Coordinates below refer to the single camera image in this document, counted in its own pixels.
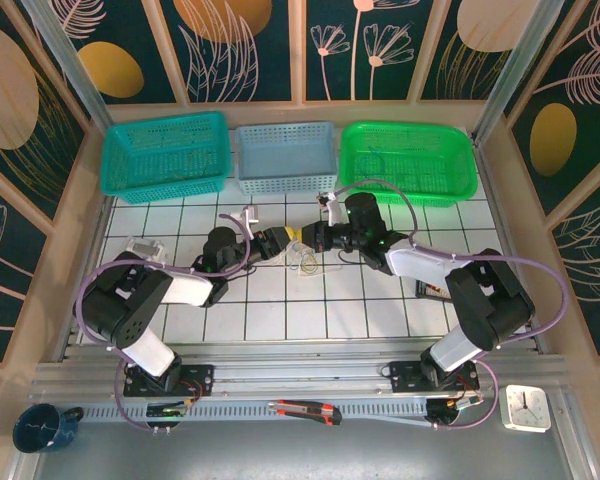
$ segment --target plastic basket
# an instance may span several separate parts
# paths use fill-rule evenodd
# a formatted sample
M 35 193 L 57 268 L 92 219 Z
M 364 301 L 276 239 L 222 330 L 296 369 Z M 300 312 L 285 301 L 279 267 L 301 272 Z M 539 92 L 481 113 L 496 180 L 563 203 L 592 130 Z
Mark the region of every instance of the plastic basket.
M 338 177 L 329 122 L 240 127 L 238 181 L 245 195 L 333 190 Z
M 342 132 L 343 185 L 380 178 L 400 188 L 416 205 L 449 207 L 478 188 L 469 138 L 439 125 L 361 122 Z M 388 188 L 368 184 L 354 191 L 373 193 L 380 203 L 403 203 Z
M 218 112 L 114 125 L 100 188 L 127 203 L 219 192 L 231 170 L 229 130 Z

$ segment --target light blue basket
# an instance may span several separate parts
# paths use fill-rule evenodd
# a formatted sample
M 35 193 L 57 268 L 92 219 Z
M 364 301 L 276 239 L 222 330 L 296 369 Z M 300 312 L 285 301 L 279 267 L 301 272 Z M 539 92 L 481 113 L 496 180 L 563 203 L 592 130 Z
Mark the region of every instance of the light blue basket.
M 231 171 L 219 112 L 114 125 L 102 151 L 100 188 L 127 203 L 219 192 Z
M 238 181 L 245 195 L 331 191 L 338 177 L 329 122 L 240 127 Z

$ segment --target blue mug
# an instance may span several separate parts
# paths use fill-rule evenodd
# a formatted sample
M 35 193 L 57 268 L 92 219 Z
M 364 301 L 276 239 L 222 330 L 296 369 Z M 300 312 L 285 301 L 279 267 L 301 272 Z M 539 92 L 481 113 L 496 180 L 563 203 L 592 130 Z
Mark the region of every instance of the blue mug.
M 80 407 L 60 413 L 48 403 L 34 405 L 20 415 L 13 427 L 13 444 L 23 453 L 61 450 L 73 441 L 83 415 Z

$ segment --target mounting plate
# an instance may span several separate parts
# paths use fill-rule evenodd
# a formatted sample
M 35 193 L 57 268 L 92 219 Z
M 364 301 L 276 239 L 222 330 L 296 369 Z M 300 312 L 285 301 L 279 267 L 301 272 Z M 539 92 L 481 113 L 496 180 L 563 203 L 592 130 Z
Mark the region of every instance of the mounting plate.
M 390 362 L 388 378 L 391 380 L 393 393 L 418 393 L 418 392 L 462 392 L 465 389 L 478 390 L 480 382 L 476 366 L 466 362 L 455 375 L 456 380 L 442 387 L 434 387 L 424 377 L 419 360 Z
M 202 387 L 202 396 L 208 397 L 211 395 L 213 389 L 214 370 L 215 367 L 213 365 L 182 365 L 180 381 L 169 393 L 151 388 L 145 377 L 134 375 L 130 370 L 126 376 L 123 395 L 128 398 L 191 397 L 191 387 L 195 388 L 197 395 L 199 390 L 198 385 L 200 385 Z

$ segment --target mug handle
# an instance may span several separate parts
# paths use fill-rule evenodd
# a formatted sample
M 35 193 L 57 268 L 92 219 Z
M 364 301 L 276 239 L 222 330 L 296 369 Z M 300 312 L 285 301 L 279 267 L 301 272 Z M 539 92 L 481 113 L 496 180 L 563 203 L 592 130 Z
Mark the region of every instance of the mug handle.
M 75 420 L 79 422 L 84 417 L 84 409 L 82 407 L 73 407 L 62 414 L 65 420 Z

